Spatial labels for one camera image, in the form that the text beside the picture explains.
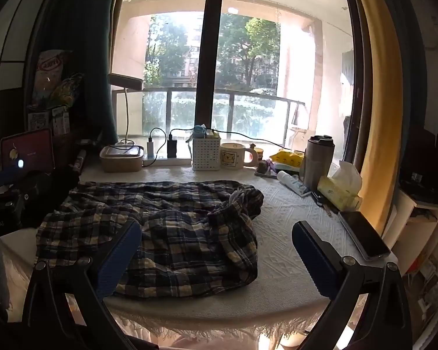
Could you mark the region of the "blue plaid pants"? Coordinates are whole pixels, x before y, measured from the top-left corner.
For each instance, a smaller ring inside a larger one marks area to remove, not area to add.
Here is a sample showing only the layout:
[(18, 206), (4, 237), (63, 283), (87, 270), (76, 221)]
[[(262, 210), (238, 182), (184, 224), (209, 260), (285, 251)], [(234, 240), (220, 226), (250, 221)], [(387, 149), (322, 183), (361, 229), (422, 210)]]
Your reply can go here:
[(116, 288), (119, 295), (216, 295), (258, 275), (253, 220), (263, 200), (260, 190), (231, 180), (80, 183), (39, 227), (36, 257), (52, 266), (72, 265), (132, 221), (141, 240)]

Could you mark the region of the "black smartphone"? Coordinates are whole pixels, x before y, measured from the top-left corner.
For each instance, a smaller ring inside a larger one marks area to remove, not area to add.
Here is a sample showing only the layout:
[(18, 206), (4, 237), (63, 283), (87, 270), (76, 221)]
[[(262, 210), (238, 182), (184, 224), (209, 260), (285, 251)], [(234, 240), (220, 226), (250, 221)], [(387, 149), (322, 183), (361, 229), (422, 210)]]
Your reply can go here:
[(386, 258), (390, 250), (361, 212), (339, 212), (339, 219), (366, 262)]

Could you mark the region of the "white textured table cloth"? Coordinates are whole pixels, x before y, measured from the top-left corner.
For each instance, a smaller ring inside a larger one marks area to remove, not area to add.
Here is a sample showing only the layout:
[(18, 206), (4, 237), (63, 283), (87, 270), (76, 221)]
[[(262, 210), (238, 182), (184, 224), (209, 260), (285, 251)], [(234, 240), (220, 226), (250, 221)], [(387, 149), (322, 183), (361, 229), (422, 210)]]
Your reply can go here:
[(152, 338), (177, 333), (206, 339), (255, 339), (263, 334), (280, 340), (314, 324), (328, 299), (317, 292), (293, 247), (291, 232), (298, 221), (307, 221), (339, 254), (364, 261), (335, 214), (328, 215), (311, 197), (298, 197), (274, 179), (256, 177), (249, 168), (201, 172), (189, 167), (147, 167), (139, 172), (105, 173), (100, 166), (91, 166), (83, 171), (81, 179), (102, 183), (230, 179), (255, 186), (264, 195), (261, 214), (253, 221), (258, 240), (258, 277), (247, 287), (200, 299), (105, 300), (117, 320), (130, 321), (133, 329), (150, 332)]

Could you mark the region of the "yellow tissue pack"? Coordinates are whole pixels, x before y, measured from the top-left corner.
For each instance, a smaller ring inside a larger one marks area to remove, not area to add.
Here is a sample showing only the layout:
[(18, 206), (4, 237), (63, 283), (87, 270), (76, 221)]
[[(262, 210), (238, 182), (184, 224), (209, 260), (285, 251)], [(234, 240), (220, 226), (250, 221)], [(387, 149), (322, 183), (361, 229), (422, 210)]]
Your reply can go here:
[(358, 195), (362, 187), (362, 177), (357, 168), (345, 161), (339, 162), (339, 168), (333, 176), (322, 176), (317, 190), (339, 211), (357, 211), (362, 203)]

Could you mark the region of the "beige lidded food container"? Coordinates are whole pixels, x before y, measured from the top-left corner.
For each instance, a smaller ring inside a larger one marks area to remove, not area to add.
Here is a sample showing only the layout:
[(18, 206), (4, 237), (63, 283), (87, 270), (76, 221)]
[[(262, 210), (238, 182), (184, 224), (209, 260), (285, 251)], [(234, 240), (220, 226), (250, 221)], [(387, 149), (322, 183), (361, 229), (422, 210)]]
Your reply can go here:
[(108, 173), (138, 172), (143, 168), (144, 154), (142, 146), (105, 146), (100, 151), (102, 169)]

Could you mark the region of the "red screen tablet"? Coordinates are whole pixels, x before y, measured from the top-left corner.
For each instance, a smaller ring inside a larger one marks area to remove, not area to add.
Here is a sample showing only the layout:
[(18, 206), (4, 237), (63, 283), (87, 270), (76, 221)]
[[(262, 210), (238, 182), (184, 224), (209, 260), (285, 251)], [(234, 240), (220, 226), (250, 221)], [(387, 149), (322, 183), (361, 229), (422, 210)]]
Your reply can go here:
[(50, 129), (37, 129), (3, 138), (0, 156), (3, 170), (51, 172), (54, 159)]

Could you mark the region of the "white lotion tube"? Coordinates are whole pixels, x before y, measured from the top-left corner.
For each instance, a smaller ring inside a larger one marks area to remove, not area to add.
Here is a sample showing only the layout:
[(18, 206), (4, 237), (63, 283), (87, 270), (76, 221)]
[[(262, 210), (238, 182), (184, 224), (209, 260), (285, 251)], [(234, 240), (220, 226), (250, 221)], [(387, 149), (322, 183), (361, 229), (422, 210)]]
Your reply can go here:
[(295, 178), (285, 171), (280, 171), (277, 174), (277, 180), (300, 197), (305, 197), (311, 193), (310, 189), (299, 178)]

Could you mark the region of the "white usb charger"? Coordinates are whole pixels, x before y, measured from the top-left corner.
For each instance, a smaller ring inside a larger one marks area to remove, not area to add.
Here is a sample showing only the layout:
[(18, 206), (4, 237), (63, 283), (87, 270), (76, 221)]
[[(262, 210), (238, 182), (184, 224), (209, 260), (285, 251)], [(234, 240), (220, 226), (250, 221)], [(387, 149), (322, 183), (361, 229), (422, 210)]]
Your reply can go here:
[(154, 143), (153, 143), (152, 137), (148, 138), (148, 141), (146, 144), (146, 157), (150, 160), (155, 157), (154, 156)]

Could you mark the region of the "steel travel tumbler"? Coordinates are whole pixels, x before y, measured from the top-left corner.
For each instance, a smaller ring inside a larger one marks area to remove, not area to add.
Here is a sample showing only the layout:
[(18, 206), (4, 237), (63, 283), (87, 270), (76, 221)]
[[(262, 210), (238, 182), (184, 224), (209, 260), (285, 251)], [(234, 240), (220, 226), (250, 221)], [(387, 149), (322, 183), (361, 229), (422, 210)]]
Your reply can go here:
[(313, 135), (308, 139), (303, 161), (303, 183), (317, 191), (319, 180), (327, 176), (335, 151), (335, 143), (329, 135)]

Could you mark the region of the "yellow curtain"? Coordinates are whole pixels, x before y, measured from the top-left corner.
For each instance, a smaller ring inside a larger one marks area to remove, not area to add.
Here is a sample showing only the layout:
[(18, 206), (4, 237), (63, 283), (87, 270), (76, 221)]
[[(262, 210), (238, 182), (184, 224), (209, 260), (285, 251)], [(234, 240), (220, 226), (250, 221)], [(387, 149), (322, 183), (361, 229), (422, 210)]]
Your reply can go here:
[(404, 80), (399, 37), (385, 0), (361, 0), (368, 24), (372, 65), (372, 110), (361, 168), (360, 211), (383, 232), (392, 204), (404, 115)]

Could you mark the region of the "black power adapter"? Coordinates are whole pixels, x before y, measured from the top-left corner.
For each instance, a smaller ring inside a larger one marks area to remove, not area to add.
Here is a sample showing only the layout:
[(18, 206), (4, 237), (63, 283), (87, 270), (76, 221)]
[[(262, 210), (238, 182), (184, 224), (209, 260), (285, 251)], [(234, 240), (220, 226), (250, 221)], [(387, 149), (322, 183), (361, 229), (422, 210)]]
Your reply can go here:
[(172, 137), (172, 134), (168, 135), (167, 140), (167, 156), (168, 159), (175, 159), (177, 155), (177, 140)]

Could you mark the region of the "white perforated storage basket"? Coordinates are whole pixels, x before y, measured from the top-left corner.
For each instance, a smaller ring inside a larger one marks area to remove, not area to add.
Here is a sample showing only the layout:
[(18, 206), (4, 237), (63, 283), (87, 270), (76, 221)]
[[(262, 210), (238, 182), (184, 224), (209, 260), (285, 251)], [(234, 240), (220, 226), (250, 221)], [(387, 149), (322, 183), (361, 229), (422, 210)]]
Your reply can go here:
[(208, 129), (196, 134), (192, 140), (192, 168), (194, 171), (218, 171), (220, 169), (220, 136)]

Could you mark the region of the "small yellow jar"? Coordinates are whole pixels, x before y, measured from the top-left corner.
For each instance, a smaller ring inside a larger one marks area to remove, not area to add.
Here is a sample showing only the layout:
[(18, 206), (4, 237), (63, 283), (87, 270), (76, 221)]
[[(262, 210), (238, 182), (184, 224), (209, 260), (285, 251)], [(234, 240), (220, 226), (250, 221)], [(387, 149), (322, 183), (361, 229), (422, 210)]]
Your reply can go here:
[(255, 147), (254, 151), (256, 152), (258, 159), (261, 160), (263, 158), (263, 149)]

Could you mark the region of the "cream cartoon mug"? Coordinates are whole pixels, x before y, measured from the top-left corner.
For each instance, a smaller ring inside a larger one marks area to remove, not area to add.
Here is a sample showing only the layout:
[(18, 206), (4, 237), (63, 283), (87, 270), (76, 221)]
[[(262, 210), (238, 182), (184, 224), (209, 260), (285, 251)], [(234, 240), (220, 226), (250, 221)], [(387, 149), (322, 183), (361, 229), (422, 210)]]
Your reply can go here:
[(243, 167), (256, 167), (259, 157), (253, 148), (246, 148), (239, 143), (223, 143), (220, 145), (220, 166), (231, 170)]

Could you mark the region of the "white desk lamp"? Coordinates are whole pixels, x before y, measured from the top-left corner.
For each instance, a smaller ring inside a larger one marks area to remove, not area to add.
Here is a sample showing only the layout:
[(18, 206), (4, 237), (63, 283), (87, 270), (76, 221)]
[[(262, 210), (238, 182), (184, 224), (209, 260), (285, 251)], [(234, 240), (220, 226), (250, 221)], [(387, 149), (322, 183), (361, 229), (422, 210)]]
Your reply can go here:
[(130, 112), (129, 112), (129, 101), (128, 101), (128, 91), (141, 92), (143, 90), (144, 81), (141, 78), (136, 78), (132, 76), (123, 75), (120, 73), (109, 73), (108, 74), (109, 84), (112, 86), (121, 87), (123, 91), (125, 108), (126, 108), (126, 131), (122, 141), (120, 141), (116, 146), (135, 146), (135, 142), (128, 138), (128, 133), (130, 129)]

